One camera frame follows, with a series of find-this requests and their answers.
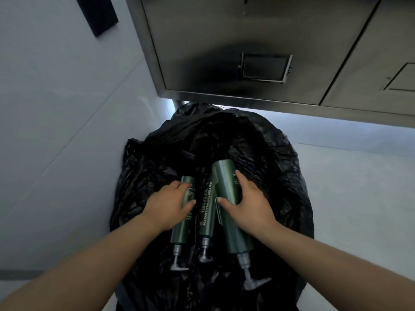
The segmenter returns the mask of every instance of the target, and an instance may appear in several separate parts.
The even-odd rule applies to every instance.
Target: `stainless steel cabinet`
[[[382,1],[322,105],[415,115],[415,0]]]
[[[167,90],[319,104],[377,1],[142,4]],[[241,79],[243,52],[293,55],[286,83]]]

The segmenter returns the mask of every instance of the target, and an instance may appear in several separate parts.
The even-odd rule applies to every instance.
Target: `plastic bag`
[[[284,226],[314,237],[313,211],[297,153],[287,137],[262,116],[209,104],[185,104],[143,141],[125,146],[111,230],[140,214],[148,197],[181,175],[196,177],[198,222],[202,186],[213,162],[232,159],[270,202]],[[200,263],[200,239],[191,227],[182,259],[190,268],[172,272],[170,231],[159,235],[122,282],[123,299],[136,310],[293,310],[305,281],[281,258],[255,240],[250,252],[252,277],[272,281],[251,292],[243,289],[244,273],[227,254],[223,229],[215,226],[211,263]]]

